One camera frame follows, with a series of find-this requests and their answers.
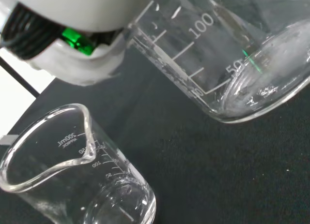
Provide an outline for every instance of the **transparent glass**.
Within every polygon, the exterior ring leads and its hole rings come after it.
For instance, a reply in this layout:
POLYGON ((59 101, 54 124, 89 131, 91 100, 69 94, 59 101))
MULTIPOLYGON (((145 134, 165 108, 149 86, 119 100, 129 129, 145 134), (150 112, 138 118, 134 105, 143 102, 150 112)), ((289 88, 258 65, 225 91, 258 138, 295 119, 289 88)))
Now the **transparent glass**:
POLYGON ((0 187, 56 224, 151 224, 149 184, 79 104, 26 129, 0 162, 0 187))
POLYGON ((309 83, 310 0, 149 0, 136 46, 213 118, 258 117, 309 83))

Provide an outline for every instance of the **beaker rim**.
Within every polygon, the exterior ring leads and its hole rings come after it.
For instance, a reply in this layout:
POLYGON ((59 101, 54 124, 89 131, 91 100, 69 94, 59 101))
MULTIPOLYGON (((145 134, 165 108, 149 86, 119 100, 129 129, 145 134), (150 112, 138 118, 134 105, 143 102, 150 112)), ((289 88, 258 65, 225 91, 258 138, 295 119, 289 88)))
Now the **beaker rim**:
POLYGON ((15 140, 15 142, 9 147, 6 151, 5 155, 0 161, 0 188, 9 193, 22 193, 28 191, 35 186, 43 183, 54 175, 69 169, 74 166, 88 164, 92 162, 96 158, 96 149, 95 149, 95 140, 92 134, 92 117, 89 113, 89 110, 86 106, 82 104, 68 104, 60 106, 56 109, 53 109, 43 115, 40 119, 33 122, 30 126, 28 126, 21 135, 15 140), (7 171, 10 167, 10 163, 14 160, 14 155, 18 151, 19 148, 23 146, 23 143, 28 139, 28 137, 32 134, 33 131, 37 130, 41 125, 43 125, 46 121, 55 118, 59 114, 64 112, 68 112, 70 110, 79 110, 83 114, 83 124, 85 136, 87 139, 87 143, 85 144, 85 152, 80 158, 71 159, 59 163, 39 175, 29 179, 25 182, 19 184, 10 184, 7 179, 7 171))

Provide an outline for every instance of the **black fabric surface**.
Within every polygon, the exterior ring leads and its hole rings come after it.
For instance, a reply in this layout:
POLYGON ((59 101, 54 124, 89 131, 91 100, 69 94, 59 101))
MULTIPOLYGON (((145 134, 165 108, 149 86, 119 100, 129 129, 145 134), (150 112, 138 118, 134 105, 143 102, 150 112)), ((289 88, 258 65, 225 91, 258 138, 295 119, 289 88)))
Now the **black fabric surface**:
MULTIPOLYGON (((153 187, 155 224, 310 222, 310 88, 261 118, 227 125, 135 50, 120 72, 87 88, 55 80, 11 134, 60 105, 82 103, 153 187)), ((0 224, 49 223, 0 192, 0 224)))

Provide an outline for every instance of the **black wire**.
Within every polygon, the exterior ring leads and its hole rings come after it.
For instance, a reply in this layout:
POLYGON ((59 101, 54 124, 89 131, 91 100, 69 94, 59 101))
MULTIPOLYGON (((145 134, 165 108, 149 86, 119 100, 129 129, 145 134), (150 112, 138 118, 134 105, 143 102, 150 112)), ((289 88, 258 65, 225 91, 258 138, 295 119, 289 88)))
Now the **black wire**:
POLYGON ((7 71, 19 84, 21 84, 35 98, 39 97, 39 93, 24 78, 21 77, 2 57, 0 57, 0 66, 7 71))
POLYGON ((64 27, 18 3, 1 33, 0 47, 21 60, 30 60, 61 36, 64 27))

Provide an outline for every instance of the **green light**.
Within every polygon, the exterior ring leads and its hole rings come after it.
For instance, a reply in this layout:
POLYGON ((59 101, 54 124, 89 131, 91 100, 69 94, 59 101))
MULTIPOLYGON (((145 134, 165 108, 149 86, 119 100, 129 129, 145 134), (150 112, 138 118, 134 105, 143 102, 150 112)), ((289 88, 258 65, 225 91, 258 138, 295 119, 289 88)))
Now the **green light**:
POLYGON ((262 73, 261 69, 259 68, 259 66, 257 66, 257 64, 254 62, 254 60, 251 59, 250 56, 248 56, 247 52, 245 50, 242 50, 243 54, 245 54, 246 57, 248 57, 248 60, 254 65, 254 67, 257 69, 257 71, 259 71, 260 73, 262 73))
POLYGON ((90 56, 95 49, 91 40, 71 28, 66 28, 62 32, 62 39, 72 48, 87 56, 90 56))

